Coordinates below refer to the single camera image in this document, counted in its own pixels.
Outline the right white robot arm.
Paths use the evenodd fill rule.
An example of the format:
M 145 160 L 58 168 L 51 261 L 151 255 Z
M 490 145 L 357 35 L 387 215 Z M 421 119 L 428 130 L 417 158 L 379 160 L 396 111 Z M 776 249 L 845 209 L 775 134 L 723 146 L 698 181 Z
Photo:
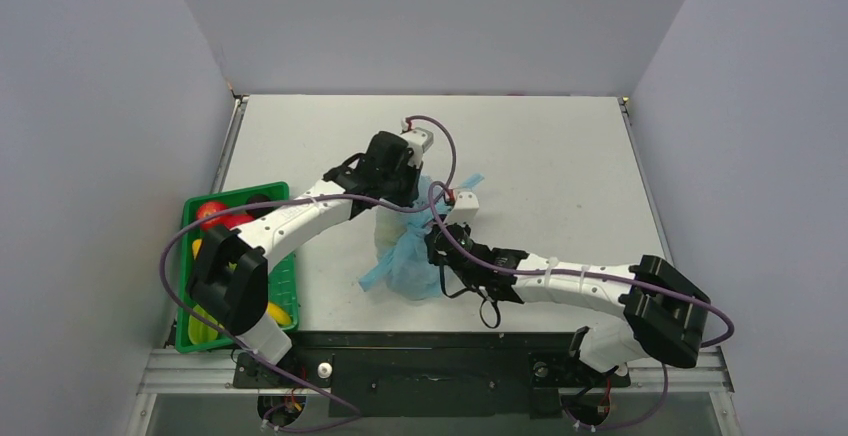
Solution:
M 457 224 L 431 229 L 425 245 L 430 264 L 450 269 L 463 292 L 492 305 L 555 303 L 613 317 L 575 332 L 563 359 L 578 383 L 642 358 L 682 369 L 697 364 L 710 299 L 659 256 L 619 266 L 561 262 L 476 243 L 469 226 Z

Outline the light blue plastic bag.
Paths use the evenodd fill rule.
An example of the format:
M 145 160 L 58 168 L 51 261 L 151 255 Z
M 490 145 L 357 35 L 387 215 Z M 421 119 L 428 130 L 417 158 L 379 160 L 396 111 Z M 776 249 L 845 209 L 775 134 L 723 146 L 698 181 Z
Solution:
M 375 209 L 374 245 L 377 264 L 358 280 L 368 292 L 384 285 L 396 294 L 419 301 L 441 295 L 440 273 L 427 257 L 425 237 L 433 228 L 427 192 L 432 179 L 419 179 L 416 213 L 401 213 L 383 206 Z

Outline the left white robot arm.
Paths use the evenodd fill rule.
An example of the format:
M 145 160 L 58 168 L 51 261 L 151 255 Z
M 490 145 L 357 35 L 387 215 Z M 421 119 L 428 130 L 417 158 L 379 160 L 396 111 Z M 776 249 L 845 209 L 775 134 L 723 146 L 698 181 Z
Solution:
M 259 372 L 272 385 L 298 372 L 293 343 L 268 312 L 269 273 L 324 230 L 383 200 L 409 208 L 418 197 L 423 156 L 433 143 L 424 129 L 381 131 L 363 153 L 327 171 L 302 196 L 250 222 L 216 225 L 202 244 L 187 283 L 188 296 L 235 340 L 261 357 Z

